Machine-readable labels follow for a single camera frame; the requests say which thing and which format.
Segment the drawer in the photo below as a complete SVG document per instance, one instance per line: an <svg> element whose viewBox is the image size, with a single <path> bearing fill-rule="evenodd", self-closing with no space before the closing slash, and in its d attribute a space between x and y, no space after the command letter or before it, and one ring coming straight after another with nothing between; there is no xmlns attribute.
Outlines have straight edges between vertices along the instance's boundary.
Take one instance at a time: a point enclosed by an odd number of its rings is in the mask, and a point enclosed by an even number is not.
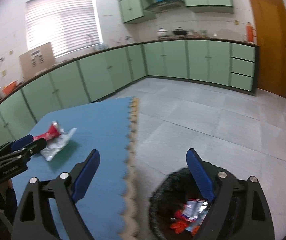
<svg viewBox="0 0 286 240"><path fill-rule="evenodd" d="M255 61L255 48L247 45L232 43L232 57Z"/></svg>
<svg viewBox="0 0 286 240"><path fill-rule="evenodd" d="M253 77L254 62L232 58L232 72Z"/></svg>
<svg viewBox="0 0 286 240"><path fill-rule="evenodd" d="M231 73L231 87L252 90L253 78Z"/></svg>

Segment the metal screw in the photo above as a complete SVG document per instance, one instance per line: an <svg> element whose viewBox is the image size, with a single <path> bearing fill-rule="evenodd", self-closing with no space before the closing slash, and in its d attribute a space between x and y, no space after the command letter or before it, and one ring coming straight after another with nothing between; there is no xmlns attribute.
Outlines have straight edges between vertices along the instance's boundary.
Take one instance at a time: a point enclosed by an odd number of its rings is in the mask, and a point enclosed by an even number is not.
<svg viewBox="0 0 286 240"><path fill-rule="evenodd" d="M227 177L227 175L226 175L226 173L225 173L225 172L220 171L220 172L219 172L219 177L220 177L220 178L222 178L222 179L224 179L224 178L226 178L226 177Z"/></svg>
<svg viewBox="0 0 286 240"><path fill-rule="evenodd" d="M251 176L250 177L250 181L255 183L255 182L258 182L258 179L256 177L254 177L254 176Z"/></svg>
<svg viewBox="0 0 286 240"><path fill-rule="evenodd" d="M63 173L60 174L60 178L61 179L66 179L66 178L68 178L68 175L69 174L67 172L63 172Z"/></svg>
<svg viewBox="0 0 286 240"><path fill-rule="evenodd" d="M35 178L35 177L33 177L33 178L30 179L30 183L31 183L31 184L34 184L36 181L37 181L37 178Z"/></svg>

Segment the countertop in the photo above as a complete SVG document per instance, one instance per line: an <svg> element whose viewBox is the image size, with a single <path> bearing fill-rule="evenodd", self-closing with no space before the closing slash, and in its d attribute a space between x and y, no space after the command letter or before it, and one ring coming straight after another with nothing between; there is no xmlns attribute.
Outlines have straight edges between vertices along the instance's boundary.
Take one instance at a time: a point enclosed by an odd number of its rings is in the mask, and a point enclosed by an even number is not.
<svg viewBox="0 0 286 240"><path fill-rule="evenodd" d="M72 58L70 60L65 60L63 62L60 62L58 64L55 64L53 65L52 68L50 69L47 69L45 71L43 71L42 73L38 74L37 76L19 84L10 94L8 94L6 97L2 98L0 100L0 104L5 101L8 97L10 97L12 94L14 94L15 92L17 92L18 90L20 90L21 88L23 88L24 86L26 86L27 84L31 83L32 81L38 79L39 77L61 67L61 66L64 66L66 64L69 64L71 62L74 62L74 61L77 61L77 60L80 60L82 58L86 58L88 56L91 56L91 55L95 55L95 54L98 54L98 53L101 53L101 52L106 52L106 51L109 51L109 50L112 50L112 49L119 49L119 48L124 48L124 47L128 47L128 46L133 46L133 45L139 45L139 44L146 44L146 43L153 43L153 42L160 42L160 41L181 41L181 40L205 40L205 41L225 41L225 42L232 42L232 43L238 43L238 44L242 44L242 45L246 45L246 46L251 46L251 47L259 47L258 45L256 44L253 44L253 43L247 43L247 42L242 42L242 41L234 41L234 40L226 40L226 39L216 39L216 38L209 38L209 37L197 37L197 38L192 38L192 37L186 37L186 38L168 38L168 39L160 39L160 40L153 40L153 41L145 41L145 42L137 42L137 43L131 43L131 44L126 44L126 45L120 45L120 46L116 46L116 47L111 47L111 48L108 48L108 49L102 49L102 50L99 50L99 51L96 51L96 52L92 52L92 53L88 53L88 54L85 54L85 55L82 55L80 57L76 57L76 58Z"/></svg>

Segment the white tile wall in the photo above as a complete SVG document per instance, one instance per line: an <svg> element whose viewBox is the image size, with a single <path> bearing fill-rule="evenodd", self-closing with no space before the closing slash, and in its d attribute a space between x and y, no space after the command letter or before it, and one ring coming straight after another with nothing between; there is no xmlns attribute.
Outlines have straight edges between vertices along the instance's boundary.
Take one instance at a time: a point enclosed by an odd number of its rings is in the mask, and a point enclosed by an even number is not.
<svg viewBox="0 0 286 240"><path fill-rule="evenodd" d="M25 3L28 0L0 0L0 58L5 57L0 63L0 86L22 78L18 56L26 52L25 37ZM206 29L212 35L220 29L228 29L240 34L245 34L245 25L254 18L249 0L233 0L235 13L193 13L187 8L178 8L169 12L158 14L155 20L150 20L136 25L124 25L121 22L117 0L96 0L97 10L102 29L104 43L108 46L124 44L125 36L132 36L131 42L149 41L156 39L156 31L162 27L173 30L177 27ZM92 48L79 50L56 59L57 62L78 57L91 52ZM1 71L6 69L7 75L1 76Z"/></svg>

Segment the tiled floor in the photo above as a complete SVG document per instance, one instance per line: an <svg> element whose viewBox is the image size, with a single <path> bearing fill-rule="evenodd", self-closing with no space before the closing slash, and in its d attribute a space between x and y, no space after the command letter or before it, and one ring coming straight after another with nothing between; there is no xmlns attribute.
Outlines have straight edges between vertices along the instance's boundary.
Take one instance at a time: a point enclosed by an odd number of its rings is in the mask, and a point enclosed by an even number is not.
<svg viewBox="0 0 286 240"><path fill-rule="evenodd" d="M140 98L136 149L139 240L154 239L148 199L167 174L186 166L193 147L201 158L239 179L256 176L275 226L286 234L286 99L164 79L144 79L113 96Z"/></svg>

